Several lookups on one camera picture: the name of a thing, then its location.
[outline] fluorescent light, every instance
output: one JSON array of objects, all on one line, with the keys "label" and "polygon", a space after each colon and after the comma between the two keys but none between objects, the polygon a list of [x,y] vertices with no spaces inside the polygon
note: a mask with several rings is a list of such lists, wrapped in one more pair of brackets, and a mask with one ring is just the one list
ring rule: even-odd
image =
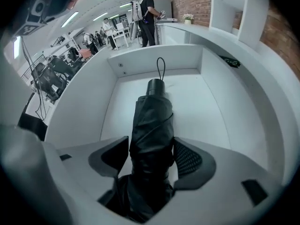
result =
[{"label": "fluorescent light", "polygon": [[122,6],[120,6],[120,8],[123,8],[123,7],[129,6],[129,5],[131,5],[131,3],[126,3],[126,4],[122,5]]},{"label": "fluorescent light", "polygon": [[102,17],[102,16],[104,16],[104,15],[106,15],[107,13],[103,13],[102,15],[100,15],[99,17],[96,17],[93,21],[95,21],[95,20],[97,20],[98,18],[100,18],[100,17]]},{"label": "fluorescent light", "polygon": [[116,16],[110,17],[109,19],[112,19],[112,18],[115,18],[115,17],[118,17],[118,16],[119,16],[119,14],[117,14]]},{"label": "fluorescent light", "polygon": [[64,28],[76,15],[78,12],[74,12],[72,16],[68,18],[68,20],[65,21],[65,23],[62,25],[62,28]]},{"label": "fluorescent light", "polygon": [[14,58],[15,59],[19,56],[20,41],[21,41],[21,37],[17,37],[17,40],[14,42]]}]

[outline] backpack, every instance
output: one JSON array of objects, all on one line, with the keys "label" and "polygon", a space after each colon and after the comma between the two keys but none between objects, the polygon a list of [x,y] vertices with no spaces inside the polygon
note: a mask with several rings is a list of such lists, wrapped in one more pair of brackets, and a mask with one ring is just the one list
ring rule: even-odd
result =
[{"label": "backpack", "polygon": [[132,21],[133,22],[138,22],[138,21],[142,21],[145,19],[145,16],[149,13],[149,11],[147,11],[145,13],[145,15],[142,15],[142,9],[141,9],[141,3],[144,0],[140,0],[138,1],[133,1],[132,2]]}]

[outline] brick wall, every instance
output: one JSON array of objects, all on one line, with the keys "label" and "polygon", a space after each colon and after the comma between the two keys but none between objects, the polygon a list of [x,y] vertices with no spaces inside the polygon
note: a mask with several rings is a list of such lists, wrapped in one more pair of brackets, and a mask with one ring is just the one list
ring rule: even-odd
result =
[{"label": "brick wall", "polygon": [[[211,0],[171,0],[173,17],[183,22],[185,13],[194,14],[193,24],[209,26]],[[237,13],[234,28],[240,27],[242,13]],[[271,3],[261,41],[273,49],[290,66],[300,80],[300,49],[287,20]]]}]

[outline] desk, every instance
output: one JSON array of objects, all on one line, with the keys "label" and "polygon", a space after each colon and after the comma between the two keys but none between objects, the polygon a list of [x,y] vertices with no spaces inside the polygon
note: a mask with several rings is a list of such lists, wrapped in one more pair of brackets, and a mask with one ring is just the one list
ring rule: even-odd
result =
[{"label": "desk", "polygon": [[112,34],[112,38],[113,38],[114,43],[116,44],[117,50],[119,50],[119,49],[118,49],[118,46],[117,46],[117,43],[116,43],[116,39],[117,39],[117,38],[122,38],[122,37],[123,37],[123,38],[125,39],[125,42],[126,42],[127,47],[129,47],[128,42],[127,42],[127,39],[126,39],[126,35],[125,35],[126,33],[128,33],[128,35],[129,35],[129,37],[130,37],[130,34],[129,34],[129,28],[123,28],[123,29],[120,29],[120,30],[118,30],[118,31],[115,31],[115,32]]}]

